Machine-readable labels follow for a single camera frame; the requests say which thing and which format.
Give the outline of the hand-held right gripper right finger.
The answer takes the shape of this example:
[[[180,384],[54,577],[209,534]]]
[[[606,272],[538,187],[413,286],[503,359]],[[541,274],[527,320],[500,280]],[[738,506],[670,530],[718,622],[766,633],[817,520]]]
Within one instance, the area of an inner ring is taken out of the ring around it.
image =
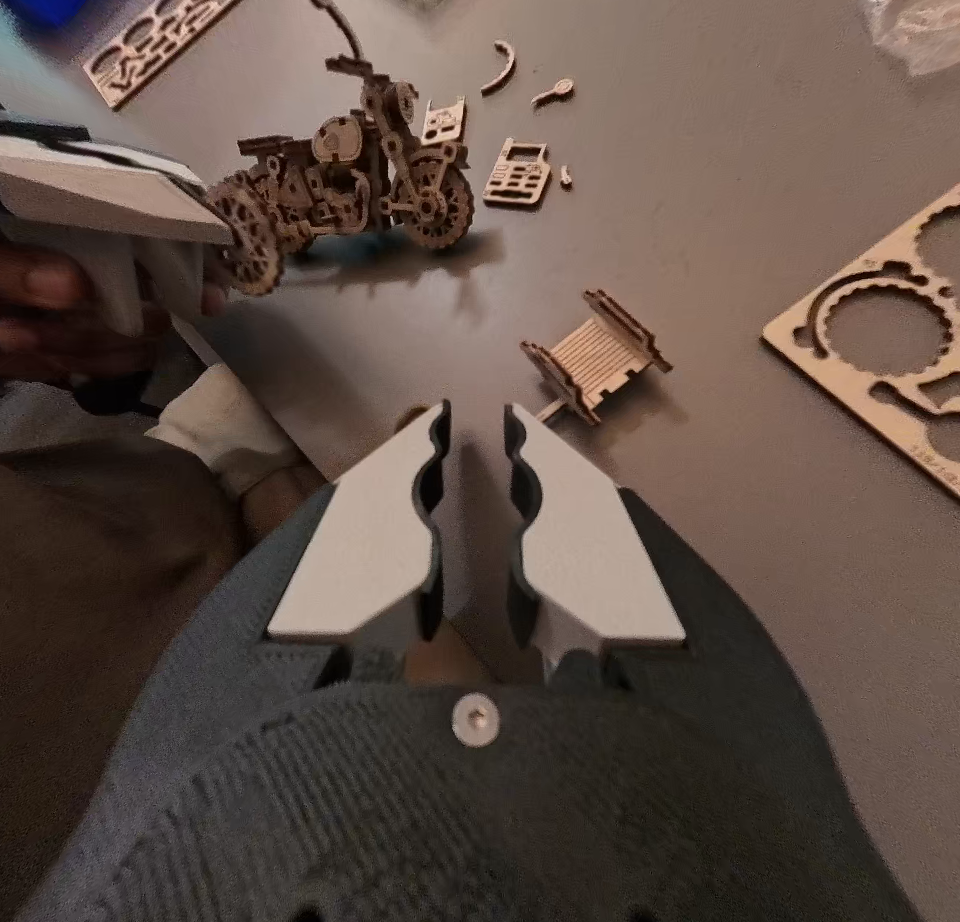
[[[679,650],[688,634],[605,472],[526,408],[504,410],[510,501],[508,615],[517,645],[546,671],[582,652]]]

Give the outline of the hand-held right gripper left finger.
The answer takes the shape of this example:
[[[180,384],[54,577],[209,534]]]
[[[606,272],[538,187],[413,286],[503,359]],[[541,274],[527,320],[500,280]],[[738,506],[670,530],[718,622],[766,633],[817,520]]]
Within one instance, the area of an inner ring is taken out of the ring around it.
[[[321,492],[322,512],[267,623],[277,658],[396,665],[444,618],[442,536],[452,408],[439,400]]]

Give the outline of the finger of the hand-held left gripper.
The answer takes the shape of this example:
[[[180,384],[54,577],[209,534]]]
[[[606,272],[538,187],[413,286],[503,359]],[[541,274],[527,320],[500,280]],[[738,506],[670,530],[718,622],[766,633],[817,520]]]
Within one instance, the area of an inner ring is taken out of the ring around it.
[[[34,144],[58,160],[77,160],[78,163],[99,160],[114,166],[157,171],[198,191],[208,188],[185,164],[139,148],[96,140],[82,124],[30,115],[2,115],[1,136]]]
[[[156,172],[3,158],[1,199],[22,221],[170,241],[234,243],[229,224]]]

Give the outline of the wooden spoked gear wheel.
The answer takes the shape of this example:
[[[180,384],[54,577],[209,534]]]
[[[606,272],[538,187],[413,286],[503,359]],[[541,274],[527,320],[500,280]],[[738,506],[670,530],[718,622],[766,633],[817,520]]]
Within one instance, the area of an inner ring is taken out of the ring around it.
[[[220,256],[230,285],[246,296],[269,295],[285,261],[280,204],[269,179],[237,170],[212,186],[206,201],[232,235]]]

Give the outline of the grey desk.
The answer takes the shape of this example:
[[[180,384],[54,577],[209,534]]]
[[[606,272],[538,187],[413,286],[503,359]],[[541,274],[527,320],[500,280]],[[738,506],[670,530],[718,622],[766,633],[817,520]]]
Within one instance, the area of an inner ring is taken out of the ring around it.
[[[506,136],[574,188],[478,203],[451,256],[318,243],[202,329],[340,472],[452,403],[445,599],[503,679],[487,748],[452,688],[357,678],[255,710],[40,917],[958,920],[958,499],[762,347],[761,331],[958,179],[953,77],[898,80],[853,0],[338,0],[423,98],[467,91],[479,194]],[[516,51],[510,82],[480,88]],[[531,108],[570,77],[569,99]],[[508,624],[505,404],[605,288],[674,364],[565,416],[629,499],[688,650],[541,681]]]

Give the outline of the person's left hand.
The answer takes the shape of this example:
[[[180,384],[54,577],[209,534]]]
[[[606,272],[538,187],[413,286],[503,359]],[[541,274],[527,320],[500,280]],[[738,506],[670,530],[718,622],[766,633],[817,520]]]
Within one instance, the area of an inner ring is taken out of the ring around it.
[[[151,302],[142,304],[142,312],[142,334],[114,332],[78,263],[2,239],[2,383],[64,386],[76,377],[112,379],[149,371],[172,317]]]

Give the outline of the wooden part sheet round holes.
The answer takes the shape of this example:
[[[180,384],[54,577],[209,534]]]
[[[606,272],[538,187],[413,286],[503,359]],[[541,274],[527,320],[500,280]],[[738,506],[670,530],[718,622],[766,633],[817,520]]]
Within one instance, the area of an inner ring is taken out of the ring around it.
[[[153,0],[84,64],[104,102],[118,111],[242,0]]]

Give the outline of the person's beige trousers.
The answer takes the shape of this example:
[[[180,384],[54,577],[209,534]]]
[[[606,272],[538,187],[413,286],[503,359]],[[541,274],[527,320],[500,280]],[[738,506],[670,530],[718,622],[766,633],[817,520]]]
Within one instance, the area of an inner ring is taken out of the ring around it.
[[[309,496],[328,483],[222,362],[169,402],[145,436],[196,456],[235,500]]]

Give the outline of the wooden motorcycle model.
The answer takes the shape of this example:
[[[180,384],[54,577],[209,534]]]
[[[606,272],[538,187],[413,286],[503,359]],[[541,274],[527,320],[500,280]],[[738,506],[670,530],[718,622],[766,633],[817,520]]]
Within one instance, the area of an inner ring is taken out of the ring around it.
[[[238,141],[255,164],[210,191],[229,216],[259,215],[282,255],[326,236],[387,232],[398,225],[417,245],[445,251],[468,234],[475,212],[459,139],[428,145],[412,131],[419,93],[375,70],[333,0],[311,0],[341,29],[347,54],[326,69],[361,85],[359,107],[334,115],[308,138],[258,136]]]

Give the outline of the person's brown sweater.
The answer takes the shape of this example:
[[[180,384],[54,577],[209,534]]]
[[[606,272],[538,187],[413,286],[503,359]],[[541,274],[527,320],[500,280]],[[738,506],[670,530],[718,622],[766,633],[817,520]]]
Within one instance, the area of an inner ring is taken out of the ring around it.
[[[82,818],[166,646],[239,561],[236,503],[150,437],[2,454],[1,913]]]

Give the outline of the small wooden plate oval holes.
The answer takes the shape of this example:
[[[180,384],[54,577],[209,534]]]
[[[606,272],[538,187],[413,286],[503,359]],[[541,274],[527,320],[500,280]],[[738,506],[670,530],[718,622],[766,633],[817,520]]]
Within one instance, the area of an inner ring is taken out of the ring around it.
[[[467,99],[460,95],[450,105],[427,102],[420,142],[423,147],[463,140],[467,118]]]

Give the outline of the curved wooden arc piece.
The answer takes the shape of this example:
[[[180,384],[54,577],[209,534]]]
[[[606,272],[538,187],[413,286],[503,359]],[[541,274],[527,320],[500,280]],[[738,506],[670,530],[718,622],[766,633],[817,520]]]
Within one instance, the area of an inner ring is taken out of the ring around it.
[[[514,46],[508,40],[494,40],[494,50],[503,58],[503,66],[498,75],[486,82],[480,88],[481,96],[489,98],[501,91],[515,75],[517,68],[517,53]]]

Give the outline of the small slotted wooden plate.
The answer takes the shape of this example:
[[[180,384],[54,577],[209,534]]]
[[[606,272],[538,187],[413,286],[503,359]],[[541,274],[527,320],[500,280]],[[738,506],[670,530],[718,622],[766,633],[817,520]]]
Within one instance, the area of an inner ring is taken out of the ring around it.
[[[482,192],[487,207],[538,209],[551,180],[546,142],[507,137]]]

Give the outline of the crumpled clear plastic bag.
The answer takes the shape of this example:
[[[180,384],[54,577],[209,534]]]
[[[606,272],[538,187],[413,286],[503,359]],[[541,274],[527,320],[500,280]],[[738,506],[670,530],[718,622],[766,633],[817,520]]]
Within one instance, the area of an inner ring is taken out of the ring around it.
[[[959,0],[858,0],[873,45],[910,77],[959,64]]]

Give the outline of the small wooden ribbed frame assembly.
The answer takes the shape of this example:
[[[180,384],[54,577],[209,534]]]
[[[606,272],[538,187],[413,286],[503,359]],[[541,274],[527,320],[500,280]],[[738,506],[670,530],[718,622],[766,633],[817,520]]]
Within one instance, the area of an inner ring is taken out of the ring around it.
[[[586,290],[582,297],[591,316],[553,348],[530,340],[519,344],[555,395],[537,414],[543,424],[568,411],[588,425],[598,425],[601,403],[635,377],[651,368],[664,375],[674,370],[655,334],[609,292]]]

